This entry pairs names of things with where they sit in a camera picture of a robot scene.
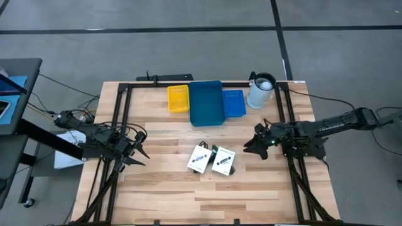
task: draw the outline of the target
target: butcher block table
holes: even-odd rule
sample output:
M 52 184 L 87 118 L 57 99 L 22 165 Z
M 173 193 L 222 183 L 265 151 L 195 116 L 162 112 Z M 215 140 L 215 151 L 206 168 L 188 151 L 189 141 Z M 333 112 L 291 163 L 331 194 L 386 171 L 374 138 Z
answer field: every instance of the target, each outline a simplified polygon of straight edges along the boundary
M 288 84 L 292 90 L 307 93 L 304 82 Z M 119 82 L 104 82 L 96 123 L 112 121 L 118 85 Z M 224 88 L 238 89 L 243 89 L 246 101 L 248 88 Z M 290 94 L 296 120 L 314 121 L 310 98 Z M 123 94 L 119 122 L 125 98 Z M 188 112 L 170 113 L 167 100 L 166 88 L 133 88 L 128 122 L 147 130 L 144 150 L 150 159 L 137 152 L 133 158 L 146 166 L 127 166 L 119 175 L 112 224 L 153 223 L 154 220 L 165 224 L 233 223 L 235 218 L 241 223 L 298 222 L 288 163 L 281 146 L 270 147 L 269 158 L 264 161 L 257 154 L 243 152 L 243 144 L 253 137 L 256 124 L 264 118 L 271 122 L 280 121 L 275 96 L 262 109 L 252 109 L 246 104 L 246 115 L 227 118 L 221 126 L 207 127 L 193 127 Z M 288 120 L 284 95 L 282 101 Z M 204 174 L 187 168 L 194 147 L 201 141 L 205 141 L 209 148 L 215 144 L 236 152 L 234 175 L 225 176 L 212 171 L 211 165 Z M 85 211 L 97 162 L 97 159 L 89 159 L 84 164 L 72 220 Z M 315 157 L 307 157 L 305 162 L 311 191 L 329 214 L 339 218 L 326 165 Z M 92 199 L 99 188 L 101 169 L 102 166 Z M 308 218 L 305 196 L 300 193 L 304 216 Z M 101 220 L 105 219 L 106 205 L 107 202 L 103 202 Z

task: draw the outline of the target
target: white package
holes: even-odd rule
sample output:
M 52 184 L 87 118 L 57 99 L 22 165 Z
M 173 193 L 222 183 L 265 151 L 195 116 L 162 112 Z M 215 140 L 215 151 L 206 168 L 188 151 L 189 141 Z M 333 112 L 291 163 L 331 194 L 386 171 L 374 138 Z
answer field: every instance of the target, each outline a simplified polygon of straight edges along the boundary
M 204 173 L 211 154 L 212 154 L 211 150 L 208 150 L 206 148 L 197 145 L 194 148 L 190 160 L 188 160 L 187 167 L 197 172 Z
M 212 170 L 228 176 L 234 161 L 234 155 L 235 152 L 219 147 Z

